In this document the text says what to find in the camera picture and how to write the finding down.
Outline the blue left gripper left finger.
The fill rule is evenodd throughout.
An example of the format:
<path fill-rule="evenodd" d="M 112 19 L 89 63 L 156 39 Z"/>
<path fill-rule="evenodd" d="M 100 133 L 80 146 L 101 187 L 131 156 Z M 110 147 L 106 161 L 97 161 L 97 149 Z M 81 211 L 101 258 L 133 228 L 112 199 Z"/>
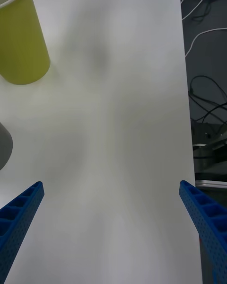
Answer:
<path fill-rule="evenodd" d="M 38 181 L 0 209 L 1 284 L 8 276 L 43 197 L 43 183 Z"/>

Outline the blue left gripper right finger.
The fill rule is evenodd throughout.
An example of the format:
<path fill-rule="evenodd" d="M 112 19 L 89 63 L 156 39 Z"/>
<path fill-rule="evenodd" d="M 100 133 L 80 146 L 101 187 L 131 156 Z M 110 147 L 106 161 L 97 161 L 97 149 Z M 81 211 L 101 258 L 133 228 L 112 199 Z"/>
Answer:
<path fill-rule="evenodd" d="M 179 196 L 199 234 L 202 281 L 227 282 L 227 209 L 187 181 L 181 181 Z"/>

